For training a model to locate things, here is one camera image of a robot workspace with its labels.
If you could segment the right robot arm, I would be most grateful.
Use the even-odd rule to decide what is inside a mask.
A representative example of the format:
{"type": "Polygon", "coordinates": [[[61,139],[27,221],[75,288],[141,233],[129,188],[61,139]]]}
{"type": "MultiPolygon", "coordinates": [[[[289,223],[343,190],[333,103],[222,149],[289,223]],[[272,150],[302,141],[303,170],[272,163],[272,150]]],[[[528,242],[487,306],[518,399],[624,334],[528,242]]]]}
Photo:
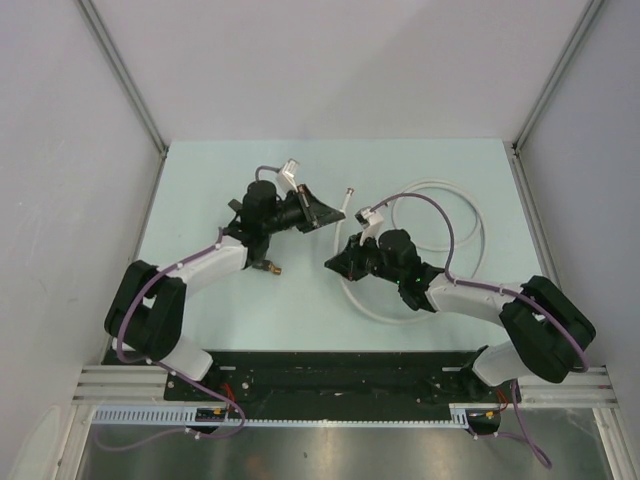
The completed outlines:
{"type": "Polygon", "coordinates": [[[353,235],[324,265],[348,281],[373,276],[395,284],[414,311],[456,313],[503,327],[508,341],[480,348],[463,368],[461,388],[473,401],[484,401],[498,385],[523,376],[559,384],[588,368],[586,349],[596,330],[546,277],[513,286],[455,279],[424,262],[402,229],[379,238],[353,235]]]}

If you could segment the dark grey faucet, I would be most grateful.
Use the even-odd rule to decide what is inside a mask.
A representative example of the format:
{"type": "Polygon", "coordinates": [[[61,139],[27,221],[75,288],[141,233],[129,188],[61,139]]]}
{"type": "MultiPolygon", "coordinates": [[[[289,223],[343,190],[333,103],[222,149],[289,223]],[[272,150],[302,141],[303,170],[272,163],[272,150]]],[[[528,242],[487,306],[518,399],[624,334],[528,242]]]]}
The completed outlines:
{"type": "Polygon", "coordinates": [[[232,199],[228,206],[234,211],[234,218],[223,228],[223,234],[241,242],[247,249],[244,268],[267,271],[280,275],[282,269],[266,258],[272,234],[268,231],[270,215],[245,207],[239,200],[232,199]]]}

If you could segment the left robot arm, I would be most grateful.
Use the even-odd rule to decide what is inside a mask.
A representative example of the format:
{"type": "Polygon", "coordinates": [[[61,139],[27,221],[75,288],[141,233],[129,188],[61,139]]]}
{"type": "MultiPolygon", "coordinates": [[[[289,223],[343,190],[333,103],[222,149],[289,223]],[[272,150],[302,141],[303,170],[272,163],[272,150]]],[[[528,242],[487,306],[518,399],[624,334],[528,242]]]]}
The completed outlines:
{"type": "Polygon", "coordinates": [[[104,322],[120,362],[161,365],[186,377],[187,389],[202,400],[219,392],[221,376],[211,369],[213,357],[183,334],[188,298],[230,274],[266,265],[274,234],[309,233],[345,219],[305,184],[281,196],[266,180],[250,183],[232,209],[233,219],[203,250],[163,268],[143,260],[131,263],[104,322]]]}

